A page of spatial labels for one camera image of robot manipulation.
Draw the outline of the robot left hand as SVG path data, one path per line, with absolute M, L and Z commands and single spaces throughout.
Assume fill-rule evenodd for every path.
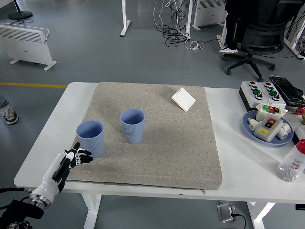
M 45 173 L 42 183 L 32 191 L 31 204 L 41 209 L 50 206 L 55 196 L 63 190 L 70 170 L 80 164 L 90 163 L 92 160 L 92 153 L 80 148 L 79 142 L 71 149 L 59 153 Z

